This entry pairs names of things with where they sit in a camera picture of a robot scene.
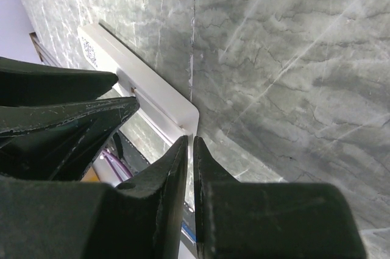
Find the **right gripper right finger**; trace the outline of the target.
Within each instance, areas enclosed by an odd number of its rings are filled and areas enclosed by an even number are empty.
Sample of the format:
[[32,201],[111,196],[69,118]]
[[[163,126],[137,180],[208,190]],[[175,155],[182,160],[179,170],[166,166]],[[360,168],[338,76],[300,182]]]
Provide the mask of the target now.
[[337,187],[240,182],[200,137],[193,154],[199,258],[366,258]]

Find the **grey white remote control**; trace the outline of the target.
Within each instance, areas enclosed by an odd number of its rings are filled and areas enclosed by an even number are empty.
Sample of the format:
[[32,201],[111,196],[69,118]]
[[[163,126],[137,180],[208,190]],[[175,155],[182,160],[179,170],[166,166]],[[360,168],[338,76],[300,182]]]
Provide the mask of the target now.
[[[198,109],[101,24],[78,27],[77,33],[86,60],[96,70],[118,76],[118,83],[113,89],[120,96],[138,99],[138,118],[165,145],[172,146],[182,135],[188,136],[188,170],[192,170],[193,142],[199,125]],[[113,186],[151,164],[123,130],[119,137],[124,150],[123,161],[119,161],[117,149],[106,149],[93,165],[100,181]]]

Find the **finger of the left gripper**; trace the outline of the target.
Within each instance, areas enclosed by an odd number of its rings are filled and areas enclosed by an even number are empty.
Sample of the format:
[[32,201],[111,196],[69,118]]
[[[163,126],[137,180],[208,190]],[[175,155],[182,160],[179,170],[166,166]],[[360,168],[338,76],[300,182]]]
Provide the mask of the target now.
[[1,57],[1,105],[55,105],[92,101],[112,89],[114,73],[58,68]]
[[1,178],[80,181],[139,107],[135,97],[1,107]]

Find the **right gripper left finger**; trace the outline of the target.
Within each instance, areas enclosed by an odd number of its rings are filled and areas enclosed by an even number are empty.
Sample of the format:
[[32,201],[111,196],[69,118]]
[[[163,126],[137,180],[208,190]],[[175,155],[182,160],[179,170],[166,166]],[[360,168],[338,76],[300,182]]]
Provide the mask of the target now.
[[177,258],[188,164],[180,137],[135,177],[1,182],[2,258]]

